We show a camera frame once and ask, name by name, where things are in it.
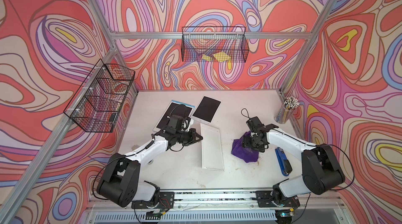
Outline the purple microfiber cloth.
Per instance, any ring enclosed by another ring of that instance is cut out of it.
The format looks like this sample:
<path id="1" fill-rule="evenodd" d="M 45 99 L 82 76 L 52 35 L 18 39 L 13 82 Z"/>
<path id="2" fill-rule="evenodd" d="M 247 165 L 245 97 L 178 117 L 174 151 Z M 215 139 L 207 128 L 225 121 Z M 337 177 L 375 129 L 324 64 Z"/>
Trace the purple microfiber cloth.
<path id="1" fill-rule="evenodd" d="M 242 159 L 246 163 L 257 162 L 259 159 L 259 153 L 253 149 L 243 147 L 243 141 L 247 137 L 250 137 L 250 132 L 246 132 L 240 139 L 234 139 L 232 142 L 231 154 L 239 159 Z"/>

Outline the blue white drawing tablet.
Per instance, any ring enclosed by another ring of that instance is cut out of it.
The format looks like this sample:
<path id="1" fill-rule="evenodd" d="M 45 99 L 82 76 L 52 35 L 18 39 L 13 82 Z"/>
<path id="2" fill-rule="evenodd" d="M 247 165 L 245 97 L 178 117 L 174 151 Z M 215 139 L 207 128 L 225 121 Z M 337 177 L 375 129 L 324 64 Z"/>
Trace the blue white drawing tablet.
<path id="1" fill-rule="evenodd" d="M 164 127 L 168 123 L 171 116 L 181 116 L 183 118 L 190 117 L 192 116 L 193 111 L 195 111 L 194 105 L 171 100 L 168 107 L 164 110 L 162 116 L 158 120 L 153 131 L 158 132 L 159 130 L 161 130 L 162 127 Z"/>

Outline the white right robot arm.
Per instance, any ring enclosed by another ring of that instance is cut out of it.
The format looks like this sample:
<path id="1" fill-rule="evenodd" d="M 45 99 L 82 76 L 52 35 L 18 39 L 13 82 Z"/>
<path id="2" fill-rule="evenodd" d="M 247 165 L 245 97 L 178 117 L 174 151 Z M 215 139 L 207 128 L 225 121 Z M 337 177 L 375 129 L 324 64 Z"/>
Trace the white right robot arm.
<path id="1" fill-rule="evenodd" d="M 301 162 L 301 175 L 273 186 L 272 195 L 275 200 L 286 200 L 308 193 L 321 195 L 345 182 L 343 170 L 330 145 L 301 140 L 287 134 L 277 125 L 264 125 L 258 117 L 248 118 L 246 124 L 250 136 L 243 141 L 244 147 L 264 152 L 272 144 Z"/>

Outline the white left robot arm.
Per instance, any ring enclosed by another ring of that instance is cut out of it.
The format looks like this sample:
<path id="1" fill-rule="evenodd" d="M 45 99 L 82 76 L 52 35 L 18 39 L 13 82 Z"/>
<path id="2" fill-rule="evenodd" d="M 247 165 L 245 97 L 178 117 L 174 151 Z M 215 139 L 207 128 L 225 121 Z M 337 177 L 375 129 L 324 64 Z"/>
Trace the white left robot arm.
<path id="1" fill-rule="evenodd" d="M 184 148 L 203 140 L 192 127 L 193 123 L 190 117 L 169 116 L 167 124 L 152 134 L 144 145 L 127 154 L 112 155 L 98 174 L 98 184 L 93 185 L 97 198 L 109 200 L 120 207 L 141 204 L 145 208 L 169 208 L 170 203 L 161 199 L 159 186 L 140 181 L 140 170 L 176 144 Z"/>

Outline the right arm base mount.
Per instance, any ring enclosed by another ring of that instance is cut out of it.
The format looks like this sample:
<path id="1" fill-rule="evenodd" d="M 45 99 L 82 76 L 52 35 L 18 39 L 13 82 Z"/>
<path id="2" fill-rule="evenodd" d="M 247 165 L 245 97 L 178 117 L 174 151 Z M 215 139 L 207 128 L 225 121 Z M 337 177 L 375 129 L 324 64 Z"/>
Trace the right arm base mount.
<path id="1" fill-rule="evenodd" d="M 294 208 L 297 209 L 300 206 L 300 202 L 297 196 L 286 197 L 280 191 L 278 184 L 274 185 L 271 190 L 256 191 L 255 197 L 252 198 L 257 201 L 260 208 Z"/>

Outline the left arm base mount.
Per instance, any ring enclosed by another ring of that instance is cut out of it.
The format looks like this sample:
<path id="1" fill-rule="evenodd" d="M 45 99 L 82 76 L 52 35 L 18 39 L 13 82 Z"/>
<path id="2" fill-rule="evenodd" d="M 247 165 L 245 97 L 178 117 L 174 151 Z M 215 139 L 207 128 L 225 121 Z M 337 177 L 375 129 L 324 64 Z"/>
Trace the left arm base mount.
<path id="1" fill-rule="evenodd" d="M 131 208 L 169 210 L 174 207 L 174 200 L 175 192 L 162 191 L 156 184 L 144 181 L 138 184 Z"/>

